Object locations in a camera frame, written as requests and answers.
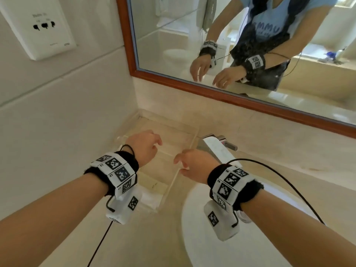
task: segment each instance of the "chrome faucet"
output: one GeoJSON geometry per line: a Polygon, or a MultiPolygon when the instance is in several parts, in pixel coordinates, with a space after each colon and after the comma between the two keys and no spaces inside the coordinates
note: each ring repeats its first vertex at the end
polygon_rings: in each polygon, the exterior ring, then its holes
{"type": "MultiPolygon", "coordinates": [[[[202,137],[197,146],[197,149],[210,153],[220,163],[227,163],[235,159],[227,148],[233,151],[237,151],[238,149],[236,145],[229,143],[224,136],[216,137],[213,134],[202,137]]],[[[231,165],[242,167],[238,161],[232,162],[231,165]]]]}

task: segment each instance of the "sink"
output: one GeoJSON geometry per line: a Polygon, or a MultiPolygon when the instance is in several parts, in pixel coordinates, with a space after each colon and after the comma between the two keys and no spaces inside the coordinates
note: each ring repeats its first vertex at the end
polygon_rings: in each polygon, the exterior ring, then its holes
{"type": "MultiPolygon", "coordinates": [[[[302,200],[265,179],[259,178],[259,181],[264,184],[266,191],[316,219],[302,200]]],[[[291,266],[254,223],[240,221],[238,234],[225,242],[218,240],[203,212],[204,205],[211,200],[209,190],[207,185],[196,185],[189,193],[182,211],[185,249],[194,267],[291,266]]]]}

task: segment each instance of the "wall outlet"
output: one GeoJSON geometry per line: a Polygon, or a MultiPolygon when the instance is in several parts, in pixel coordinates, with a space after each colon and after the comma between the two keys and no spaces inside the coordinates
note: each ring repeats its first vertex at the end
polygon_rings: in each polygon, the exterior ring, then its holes
{"type": "Polygon", "coordinates": [[[0,0],[0,11],[32,60],[77,46],[58,0],[0,0]]]}
{"type": "Polygon", "coordinates": [[[156,16],[164,16],[168,12],[168,0],[156,0],[156,16]]]}

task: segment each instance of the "faucet handle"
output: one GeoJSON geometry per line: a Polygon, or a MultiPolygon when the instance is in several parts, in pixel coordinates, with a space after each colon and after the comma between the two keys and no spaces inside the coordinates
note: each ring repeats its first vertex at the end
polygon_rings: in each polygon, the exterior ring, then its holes
{"type": "Polygon", "coordinates": [[[237,151],[238,147],[230,142],[227,141],[227,139],[225,138],[225,136],[220,135],[218,137],[216,137],[226,148],[229,148],[233,151],[237,151]]]}

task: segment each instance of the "mirror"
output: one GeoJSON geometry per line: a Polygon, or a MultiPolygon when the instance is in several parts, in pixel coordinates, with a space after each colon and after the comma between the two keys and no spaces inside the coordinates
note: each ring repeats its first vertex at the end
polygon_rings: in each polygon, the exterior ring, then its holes
{"type": "Polygon", "coordinates": [[[128,0],[137,69],[356,125],[355,3],[128,0]]]}

